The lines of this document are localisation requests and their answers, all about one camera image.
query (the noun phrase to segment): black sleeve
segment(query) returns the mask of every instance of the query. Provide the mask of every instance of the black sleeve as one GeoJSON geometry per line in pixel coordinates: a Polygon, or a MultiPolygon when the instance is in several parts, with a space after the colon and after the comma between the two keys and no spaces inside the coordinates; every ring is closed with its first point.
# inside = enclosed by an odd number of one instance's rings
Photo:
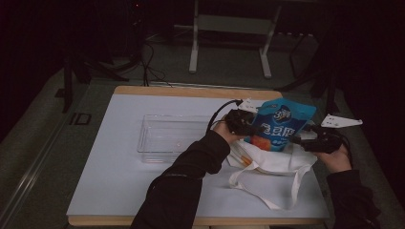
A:
{"type": "Polygon", "coordinates": [[[380,211],[373,203],[373,191],[361,184],[359,171],[349,170],[328,176],[335,224],[334,229],[379,228],[380,211]]]}
{"type": "Polygon", "coordinates": [[[191,228],[203,177],[218,173],[229,152],[227,142],[213,131],[191,144],[151,183],[131,228],[191,228]]]}

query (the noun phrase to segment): dark background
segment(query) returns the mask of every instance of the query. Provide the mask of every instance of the dark background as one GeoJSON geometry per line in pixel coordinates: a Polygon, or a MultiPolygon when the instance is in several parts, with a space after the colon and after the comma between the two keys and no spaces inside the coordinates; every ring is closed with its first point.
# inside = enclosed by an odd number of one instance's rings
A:
{"type": "MultiPolygon", "coordinates": [[[[75,44],[98,61],[137,51],[132,23],[145,13],[148,30],[170,38],[174,24],[192,25],[193,1],[139,1],[144,10],[128,10],[131,1],[2,0],[0,2],[0,108],[2,140],[40,92],[63,66],[63,47],[75,44]]],[[[311,32],[322,42],[312,67],[328,68],[336,61],[336,44],[344,44],[337,85],[345,93],[387,179],[402,206],[405,174],[402,120],[405,4],[403,1],[358,1],[358,7],[317,11],[310,5],[286,6],[276,31],[311,32]],[[325,23],[334,21],[334,30],[325,23]],[[332,36],[325,40],[325,34],[332,36]]],[[[212,4],[202,5],[213,10],[212,4]]],[[[229,13],[249,10],[236,6],[229,13]]]]}

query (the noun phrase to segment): white tote bag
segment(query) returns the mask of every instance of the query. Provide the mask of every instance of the white tote bag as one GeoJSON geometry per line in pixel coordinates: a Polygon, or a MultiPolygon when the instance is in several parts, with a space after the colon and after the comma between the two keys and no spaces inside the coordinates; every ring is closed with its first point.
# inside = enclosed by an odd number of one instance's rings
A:
{"type": "MultiPolygon", "coordinates": [[[[313,133],[305,132],[305,134],[301,134],[302,138],[313,138],[311,136],[313,136],[313,133]]],[[[240,168],[242,168],[242,164],[246,166],[243,170],[231,175],[229,179],[230,187],[245,190],[251,195],[260,198],[267,207],[272,210],[287,210],[293,208],[297,201],[301,180],[304,174],[310,170],[317,160],[317,157],[312,153],[306,152],[300,145],[292,143],[287,145],[283,152],[264,151],[242,140],[232,143],[230,148],[231,153],[228,157],[228,161],[231,166],[240,168]],[[240,181],[239,177],[241,173],[248,170],[257,170],[264,174],[277,176],[294,176],[291,187],[291,206],[287,209],[282,208],[270,199],[258,195],[258,192],[254,192],[251,188],[247,189],[240,181]]]]}

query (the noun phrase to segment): transparent plastic tray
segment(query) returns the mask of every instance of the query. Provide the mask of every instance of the transparent plastic tray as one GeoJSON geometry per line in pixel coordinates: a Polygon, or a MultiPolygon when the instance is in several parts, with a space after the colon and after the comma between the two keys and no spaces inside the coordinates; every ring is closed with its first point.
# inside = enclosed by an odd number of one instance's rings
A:
{"type": "Polygon", "coordinates": [[[173,162],[205,135],[209,119],[202,115],[145,115],[138,144],[142,161],[173,162]]]}

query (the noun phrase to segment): floor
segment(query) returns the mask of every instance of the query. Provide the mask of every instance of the floor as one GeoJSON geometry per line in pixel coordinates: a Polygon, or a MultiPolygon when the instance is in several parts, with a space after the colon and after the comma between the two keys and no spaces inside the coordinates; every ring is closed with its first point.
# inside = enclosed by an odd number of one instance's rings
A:
{"type": "MultiPolygon", "coordinates": [[[[144,48],[143,61],[148,63],[149,58],[151,60],[147,69],[150,85],[274,89],[292,82],[295,79],[292,71],[302,71],[316,49],[316,42],[308,37],[292,55],[293,70],[289,55],[297,38],[278,34],[274,37],[268,53],[273,77],[265,79],[258,54],[257,41],[260,38],[248,37],[246,41],[247,38],[242,37],[241,40],[224,42],[218,41],[218,36],[216,33],[202,34],[199,65],[194,74],[188,72],[191,53],[190,30],[179,30],[174,41],[166,41],[158,35],[149,37],[148,45],[144,48]]],[[[125,59],[116,59],[117,65],[123,62],[125,59]]],[[[54,96],[63,88],[63,70],[50,78],[0,145],[1,229],[78,228],[66,224],[66,210],[111,94],[116,85],[142,85],[144,73],[141,65],[118,72],[129,79],[128,82],[122,83],[92,71],[93,79],[90,84],[83,85],[75,81],[74,103],[65,114],[61,112],[63,99],[54,96]],[[70,121],[74,113],[92,114],[92,121],[89,125],[72,125],[70,121]]],[[[297,100],[310,99],[319,108],[319,119],[325,115],[325,97],[311,98],[310,86],[311,82],[285,93],[285,96],[297,100]]],[[[335,105],[338,115],[353,117],[342,92],[337,92],[335,105]]],[[[375,203],[382,210],[382,228],[403,228],[404,211],[397,204],[387,180],[382,175],[367,139],[359,128],[344,131],[344,134],[360,142],[353,147],[356,153],[354,163],[361,170],[364,183],[374,190],[375,203]]],[[[332,214],[325,168],[322,164],[315,164],[314,169],[319,172],[317,176],[320,187],[332,214]]],[[[332,228],[332,224],[333,218],[328,219],[325,225],[294,228],[332,228]]]]}

